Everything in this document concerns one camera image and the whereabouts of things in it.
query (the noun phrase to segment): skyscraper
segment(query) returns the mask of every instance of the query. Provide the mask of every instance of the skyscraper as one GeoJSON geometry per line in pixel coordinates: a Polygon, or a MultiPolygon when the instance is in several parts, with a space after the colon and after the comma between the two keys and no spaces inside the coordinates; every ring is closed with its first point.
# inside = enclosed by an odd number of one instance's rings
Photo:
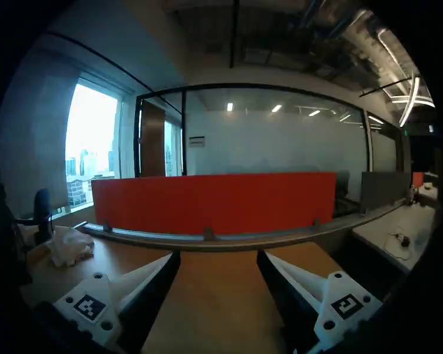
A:
{"type": "Polygon", "coordinates": [[[85,175],[85,170],[84,170],[84,156],[88,155],[88,151],[86,149],[82,149],[80,151],[80,164],[79,164],[79,174],[81,176],[85,175]]]}
{"type": "Polygon", "coordinates": [[[76,158],[70,158],[66,160],[66,176],[76,175],[76,158]]]}
{"type": "Polygon", "coordinates": [[[94,176],[97,174],[97,155],[88,153],[83,156],[83,165],[86,176],[94,176]]]}
{"type": "Polygon", "coordinates": [[[108,171],[114,171],[113,168],[113,151],[108,151],[108,171]]]}

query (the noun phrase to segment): office chair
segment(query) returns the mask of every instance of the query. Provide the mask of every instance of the office chair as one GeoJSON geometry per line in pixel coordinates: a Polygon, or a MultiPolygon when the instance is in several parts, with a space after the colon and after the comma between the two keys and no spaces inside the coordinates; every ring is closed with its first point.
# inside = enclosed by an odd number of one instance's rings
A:
{"type": "Polygon", "coordinates": [[[49,190],[40,189],[34,197],[33,219],[17,219],[17,223],[25,226],[38,226],[38,232],[34,234],[36,245],[42,244],[51,238],[52,229],[49,219],[51,218],[51,203],[49,190]]]}

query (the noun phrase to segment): white cloth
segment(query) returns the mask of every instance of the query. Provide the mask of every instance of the white cloth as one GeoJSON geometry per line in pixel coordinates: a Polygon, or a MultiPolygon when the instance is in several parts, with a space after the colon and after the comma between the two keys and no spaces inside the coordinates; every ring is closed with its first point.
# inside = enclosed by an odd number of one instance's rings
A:
{"type": "Polygon", "coordinates": [[[76,261],[93,255],[92,237],[70,227],[57,227],[46,246],[56,267],[73,266],[76,261]]]}

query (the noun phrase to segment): roller shade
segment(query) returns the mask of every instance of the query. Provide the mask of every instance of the roller shade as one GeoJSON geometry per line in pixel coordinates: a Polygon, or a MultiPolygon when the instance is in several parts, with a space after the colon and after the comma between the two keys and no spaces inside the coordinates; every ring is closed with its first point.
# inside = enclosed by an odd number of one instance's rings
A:
{"type": "Polygon", "coordinates": [[[69,108],[80,70],[62,56],[32,50],[15,73],[0,111],[0,171],[16,217],[31,215],[36,192],[51,207],[68,204],[65,148],[69,108]]]}

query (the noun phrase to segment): glass wall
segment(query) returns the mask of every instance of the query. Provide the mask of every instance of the glass wall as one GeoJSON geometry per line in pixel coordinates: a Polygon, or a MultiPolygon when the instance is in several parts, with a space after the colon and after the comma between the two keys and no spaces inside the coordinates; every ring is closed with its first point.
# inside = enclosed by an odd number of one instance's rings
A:
{"type": "Polygon", "coordinates": [[[371,130],[373,170],[375,172],[403,171],[400,130],[390,123],[367,114],[371,130]]]}
{"type": "Polygon", "coordinates": [[[185,128],[188,175],[336,172],[337,209],[359,202],[367,144],[355,107],[279,90],[188,91],[185,128]]]}

